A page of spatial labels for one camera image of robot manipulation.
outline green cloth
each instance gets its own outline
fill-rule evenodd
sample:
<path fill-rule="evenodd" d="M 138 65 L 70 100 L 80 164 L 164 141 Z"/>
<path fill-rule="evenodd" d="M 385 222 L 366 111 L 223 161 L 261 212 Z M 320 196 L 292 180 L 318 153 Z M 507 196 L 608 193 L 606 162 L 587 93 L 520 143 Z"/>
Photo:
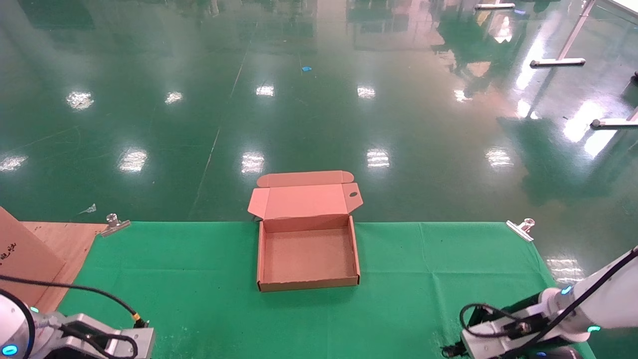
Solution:
<path fill-rule="evenodd" d="M 360 286 L 260 293 L 257 229 L 135 222 L 96 238 L 75 283 L 150 320 L 154 359 L 440 359 L 459 340 L 463 305 L 504 307 L 554 286 L 534 245 L 503 223 L 358 223 Z M 132 325 L 118 304 L 82 291 L 60 311 Z"/>

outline black cable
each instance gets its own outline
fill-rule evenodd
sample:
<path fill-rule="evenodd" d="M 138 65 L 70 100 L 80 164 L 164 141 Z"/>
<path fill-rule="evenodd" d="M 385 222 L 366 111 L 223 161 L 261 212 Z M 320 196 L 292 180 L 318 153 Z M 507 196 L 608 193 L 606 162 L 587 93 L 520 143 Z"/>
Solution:
<path fill-rule="evenodd" d="M 103 296 L 115 301 L 116 303 L 118 303 L 119 305 L 124 307 L 126 310 L 128 310 L 128 312 L 131 313 L 131 315 L 133 316 L 133 320 L 135 321 L 135 325 L 133 326 L 134 328 L 146 327 L 146 323 L 144 322 L 144 320 L 142 320 L 142 318 L 140 317 L 140 314 L 138 314 L 135 310 L 133 310 L 133 308 L 131 308 L 130 305 L 126 304 L 123 300 L 121 300 L 120 298 L 112 295 L 111 293 L 105 292 L 105 291 L 103 291 L 101 289 L 98 289 L 98 288 L 85 287 L 85 286 L 76 286 L 75 284 L 65 284 L 65 283 L 56 283 L 56 282 L 45 282 L 45 281 L 42 281 L 42 280 L 24 279 L 24 278 L 18 278 L 18 277 L 11 277 L 9 275 L 0 275 L 0 280 L 6 280 L 8 282 L 16 282 L 16 283 L 22 283 L 22 284 L 32 284 L 34 286 L 79 289 L 79 290 L 82 290 L 82 291 L 89 291 L 89 292 L 93 292 L 93 293 L 98 293 L 98 294 L 101 294 L 101 295 L 103 295 Z"/>
<path fill-rule="evenodd" d="M 76 337 L 78 339 L 80 339 L 82 342 L 88 343 L 90 346 L 92 346 L 95 350 L 97 350 L 100 354 L 102 354 L 103 356 L 107 357 L 107 359 L 135 359 L 135 357 L 138 354 L 138 348 L 137 348 L 137 343 L 135 342 L 135 340 L 133 340 L 133 338 L 131 337 L 127 337 L 125 335 L 119 335 L 119 334 L 96 334 L 96 335 L 92 335 L 92 334 L 86 334 L 86 333 L 82 333 L 76 329 L 71 328 L 70 326 L 67 325 L 61 325 L 59 327 L 60 331 L 62 331 L 63 333 L 65 333 L 66 335 L 70 335 L 72 337 Z M 131 352 L 131 355 L 129 356 L 115 356 L 113 354 L 108 353 L 107 351 L 104 350 L 104 348 L 102 348 L 97 342 L 96 340 L 99 339 L 116 339 L 116 340 L 123 340 L 125 342 L 129 342 L 131 344 L 131 346 L 133 347 L 133 351 Z"/>
<path fill-rule="evenodd" d="M 572 304 L 570 304 L 559 316 L 557 316 L 554 320 L 552 320 L 543 330 L 541 330 L 534 338 L 525 342 L 522 346 L 510 350 L 505 353 L 501 358 L 503 359 L 513 359 L 518 356 L 525 354 L 531 347 L 538 343 L 542 337 L 547 335 L 554 327 L 560 324 L 568 315 L 570 315 L 576 307 L 578 307 L 582 302 L 584 302 L 587 298 L 589 298 L 598 288 L 600 288 L 605 282 L 607 282 L 612 275 L 616 274 L 622 267 L 631 262 L 634 258 L 638 257 L 638 247 L 632 249 L 632 251 L 627 254 L 623 259 L 618 261 L 613 267 L 611 267 L 605 274 L 603 274 L 589 289 L 585 291 L 578 299 L 576 299 Z"/>
<path fill-rule="evenodd" d="M 459 313 L 459 321 L 461 322 L 461 326 L 463 327 L 463 329 L 465 329 L 468 333 L 474 335 L 475 337 L 478 337 L 478 338 L 502 338 L 502 337 L 508 337 L 509 335 L 517 333 L 517 331 L 514 331 L 514 330 L 511 330 L 511 331 L 508 331 L 508 332 L 494 333 L 494 334 L 482 334 L 482 333 L 475 333 L 475 332 L 471 331 L 470 327 L 465 323 L 465 319 L 463 318 L 463 316 L 465 315 L 465 312 L 467 312 L 468 309 L 470 309 L 470 308 L 490 309 L 490 310 L 492 310 L 494 312 L 497 312 L 497 313 L 501 314 L 504 317 L 508 317 L 508 318 L 512 319 L 515 323 L 520 322 L 521 319 L 513 316 L 512 314 L 509 314 L 508 312 L 505 312 L 504 310 L 501 310 L 501 309 L 496 308 L 496 307 L 492 307 L 489 304 L 485 304 L 485 303 L 470 303 L 470 304 L 467 304 L 465 307 L 463 307 L 463 309 L 461 309 L 461 312 Z"/>
<path fill-rule="evenodd" d="M 29 328 L 29 342 L 27 343 L 27 349 L 24 351 L 22 359 L 29 359 L 31 351 L 33 350 L 33 344 L 36 341 L 36 324 L 33 321 L 31 311 L 26 305 L 24 305 L 24 303 L 22 303 L 22 300 L 2 288 L 0 288 L 0 295 L 5 296 L 7 299 L 12 301 L 24 314 L 24 319 L 27 321 L 27 327 Z"/>

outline floor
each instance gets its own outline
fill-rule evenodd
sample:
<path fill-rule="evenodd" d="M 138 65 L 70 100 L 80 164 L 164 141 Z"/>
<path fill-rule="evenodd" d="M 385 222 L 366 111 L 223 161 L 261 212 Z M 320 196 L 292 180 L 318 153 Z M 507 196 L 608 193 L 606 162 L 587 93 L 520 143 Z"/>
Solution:
<path fill-rule="evenodd" d="M 360 222 L 534 218 L 573 283 L 636 245 L 638 132 L 588 123 L 638 106 L 638 21 L 601 2 L 570 53 L 586 65 L 534 70 L 584 1 L 475 3 L 1 1 L 0 205 L 245 221 L 261 174 L 342 169 Z M 630 358 L 636 334 L 590 341 Z"/>

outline blue indicator light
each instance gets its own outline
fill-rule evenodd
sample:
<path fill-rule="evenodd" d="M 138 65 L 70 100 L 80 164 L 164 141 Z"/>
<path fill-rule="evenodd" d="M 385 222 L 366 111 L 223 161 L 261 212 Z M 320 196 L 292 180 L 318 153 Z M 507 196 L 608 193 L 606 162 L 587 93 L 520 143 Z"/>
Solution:
<path fill-rule="evenodd" d="M 13 356 L 13 355 L 16 355 L 17 353 L 18 353 L 18 347 L 14 345 L 9 345 L 2 348 L 2 354 L 4 356 Z"/>

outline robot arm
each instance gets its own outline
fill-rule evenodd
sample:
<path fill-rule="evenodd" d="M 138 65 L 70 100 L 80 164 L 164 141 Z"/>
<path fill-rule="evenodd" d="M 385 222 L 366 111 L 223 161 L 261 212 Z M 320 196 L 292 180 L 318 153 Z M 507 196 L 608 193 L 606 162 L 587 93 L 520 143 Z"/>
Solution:
<path fill-rule="evenodd" d="M 514 305 L 495 309 L 471 304 L 475 311 L 461 341 L 442 354 L 472 359 L 517 358 L 537 351 L 585 342 L 601 328 L 638 326 L 638 247 L 574 286 L 548 288 Z"/>
<path fill-rule="evenodd" d="M 28 309 L 0 289 L 0 359 L 150 359 L 155 330 L 116 330 L 85 314 Z"/>

